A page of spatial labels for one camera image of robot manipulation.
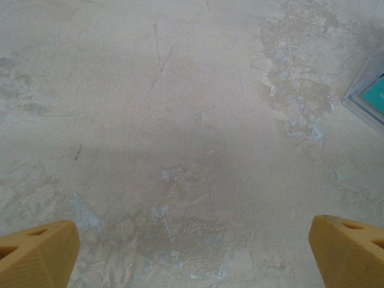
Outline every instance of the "stained floor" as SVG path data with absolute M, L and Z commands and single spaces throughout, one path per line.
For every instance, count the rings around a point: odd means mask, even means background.
M 69 287 L 323 287 L 316 214 L 383 225 L 340 99 L 380 0 L 0 3 L 0 234 L 72 219 Z

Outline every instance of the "teal object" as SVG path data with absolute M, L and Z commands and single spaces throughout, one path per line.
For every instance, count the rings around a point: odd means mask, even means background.
M 364 93 L 363 99 L 384 113 L 384 77 Z

